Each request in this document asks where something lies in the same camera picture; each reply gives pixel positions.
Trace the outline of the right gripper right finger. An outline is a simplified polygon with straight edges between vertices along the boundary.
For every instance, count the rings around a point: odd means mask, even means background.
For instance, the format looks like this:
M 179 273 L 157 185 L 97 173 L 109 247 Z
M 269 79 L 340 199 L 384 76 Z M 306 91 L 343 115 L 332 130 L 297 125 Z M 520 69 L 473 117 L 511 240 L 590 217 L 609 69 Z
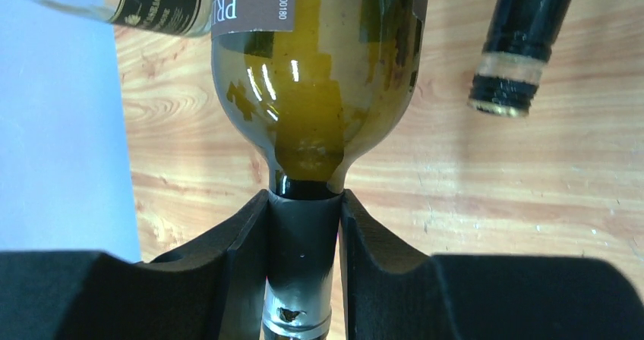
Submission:
M 630 281 L 590 257 L 426 255 L 343 195 L 349 339 L 641 339 Z

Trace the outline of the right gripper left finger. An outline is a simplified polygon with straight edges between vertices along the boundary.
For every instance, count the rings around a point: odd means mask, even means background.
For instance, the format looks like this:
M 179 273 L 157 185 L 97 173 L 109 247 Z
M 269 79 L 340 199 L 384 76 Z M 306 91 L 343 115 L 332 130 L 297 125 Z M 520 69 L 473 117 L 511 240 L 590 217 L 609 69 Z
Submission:
M 149 263 L 100 251 L 1 255 L 3 339 L 257 339 L 268 193 Z

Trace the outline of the blue square glass bottle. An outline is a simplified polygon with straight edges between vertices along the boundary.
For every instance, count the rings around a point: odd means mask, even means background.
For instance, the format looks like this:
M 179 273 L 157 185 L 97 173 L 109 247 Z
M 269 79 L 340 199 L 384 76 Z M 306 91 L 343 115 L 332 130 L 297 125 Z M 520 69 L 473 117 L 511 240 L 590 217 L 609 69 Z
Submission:
M 1 0 L 1 249 L 141 259 L 113 29 Z

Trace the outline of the olive green wine bottle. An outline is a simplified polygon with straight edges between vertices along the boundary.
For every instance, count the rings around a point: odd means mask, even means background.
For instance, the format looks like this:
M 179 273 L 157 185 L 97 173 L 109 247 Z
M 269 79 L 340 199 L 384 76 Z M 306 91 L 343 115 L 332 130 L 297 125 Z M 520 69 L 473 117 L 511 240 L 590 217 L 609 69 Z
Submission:
M 350 165 L 398 124 L 428 0 L 213 0 L 212 70 L 269 169 L 267 339 L 324 339 Z

